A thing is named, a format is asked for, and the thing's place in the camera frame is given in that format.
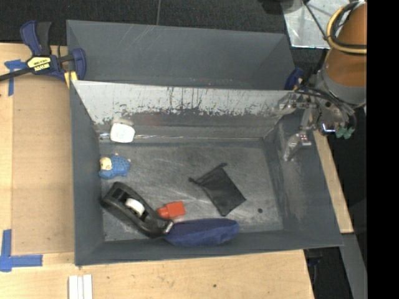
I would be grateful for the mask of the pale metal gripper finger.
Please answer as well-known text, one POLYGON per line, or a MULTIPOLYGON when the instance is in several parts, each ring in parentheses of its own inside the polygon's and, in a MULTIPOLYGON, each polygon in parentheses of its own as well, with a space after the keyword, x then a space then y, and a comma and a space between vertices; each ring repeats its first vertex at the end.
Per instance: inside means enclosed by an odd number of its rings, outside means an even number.
POLYGON ((272 115, 288 115, 293 113, 297 108, 298 96, 295 94, 287 94, 280 98, 272 107, 272 115))
POLYGON ((291 161, 300 149, 308 148, 310 146, 312 146, 312 142, 306 132, 293 134, 287 141, 283 154, 284 161, 291 161))

